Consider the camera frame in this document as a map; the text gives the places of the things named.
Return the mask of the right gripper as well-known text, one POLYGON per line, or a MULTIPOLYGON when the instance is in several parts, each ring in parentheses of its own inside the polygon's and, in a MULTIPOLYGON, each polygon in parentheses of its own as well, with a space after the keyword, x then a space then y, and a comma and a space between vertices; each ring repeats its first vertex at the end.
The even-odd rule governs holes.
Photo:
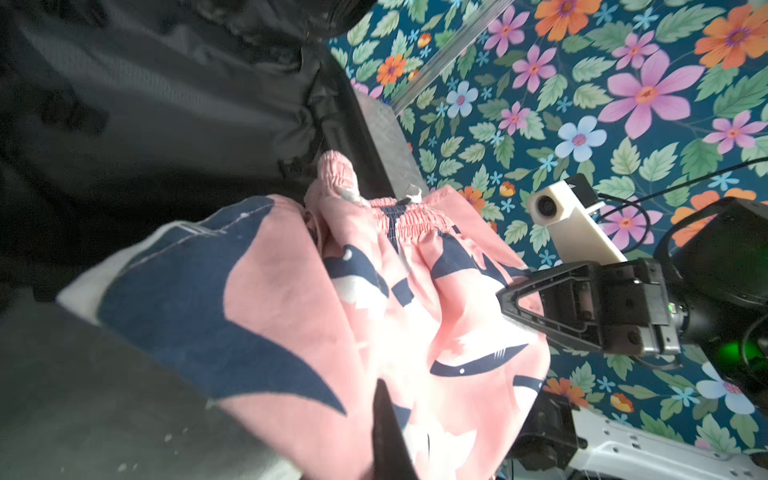
POLYGON ((655 260, 567 263, 530 274, 497 299, 507 320, 564 347, 633 357, 681 353, 683 307, 655 260))

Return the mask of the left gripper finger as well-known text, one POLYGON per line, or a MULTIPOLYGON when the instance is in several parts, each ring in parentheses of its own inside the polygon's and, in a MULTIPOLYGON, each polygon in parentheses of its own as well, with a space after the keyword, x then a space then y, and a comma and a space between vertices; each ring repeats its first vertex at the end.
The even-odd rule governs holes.
POLYGON ((373 468, 376 480, 416 480, 409 452, 383 379, 378 379, 373 399, 373 468))

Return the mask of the pink navy patterned shorts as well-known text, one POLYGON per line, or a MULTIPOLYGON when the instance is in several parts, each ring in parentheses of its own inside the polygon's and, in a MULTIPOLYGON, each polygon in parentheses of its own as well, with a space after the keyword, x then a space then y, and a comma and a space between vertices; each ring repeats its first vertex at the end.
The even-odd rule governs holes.
POLYGON ((525 262, 459 192, 365 199, 330 151, 303 202, 174 221, 57 297, 215 400, 311 479, 373 479, 374 395, 404 467, 488 479, 542 388, 541 333, 498 293, 525 262))

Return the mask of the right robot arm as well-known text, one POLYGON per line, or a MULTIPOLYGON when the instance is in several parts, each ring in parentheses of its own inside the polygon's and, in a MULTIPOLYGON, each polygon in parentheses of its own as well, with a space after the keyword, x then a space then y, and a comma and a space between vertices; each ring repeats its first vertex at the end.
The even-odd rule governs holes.
MULTIPOLYGON (((718 200, 690 216, 704 227, 671 253, 627 260, 612 249, 580 204, 551 194, 532 216, 563 224, 560 266, 499 293, 504 317, 577 350, 676 355, 703 350, 722 379, 760 411, 767 408, 767 208, 718 200)), ((763 479, 763 453, 706 453, 568 405, 551 393, 535 402, 509 457, 529 471, 558 469, 570 479, 763 479)))

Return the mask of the white black open suitcase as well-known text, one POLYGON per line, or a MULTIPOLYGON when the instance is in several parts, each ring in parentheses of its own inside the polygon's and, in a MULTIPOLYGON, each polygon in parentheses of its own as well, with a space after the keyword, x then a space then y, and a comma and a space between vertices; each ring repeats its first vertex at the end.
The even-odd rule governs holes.
POLYGON ((52 300, 157 227, 301 200, 326 151, 368 198, 420 174, 329 41, 369 1, 5 1, 1 287, 52 300))

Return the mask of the aluminium frame cage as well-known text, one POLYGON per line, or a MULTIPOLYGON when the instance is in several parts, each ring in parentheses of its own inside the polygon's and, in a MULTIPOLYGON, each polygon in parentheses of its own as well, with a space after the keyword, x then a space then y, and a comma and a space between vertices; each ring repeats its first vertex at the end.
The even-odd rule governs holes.
POLYGON ((426 62, 414 80, 397 95, 393 95, 390 107, 399 116, 411 105, 423 90, 428 88, 442 72, 459 57, 460 53, 474 43, 490 23, 503 14, 513 0, 481 2, 479 9, 466 20, 456 33, 426 62))

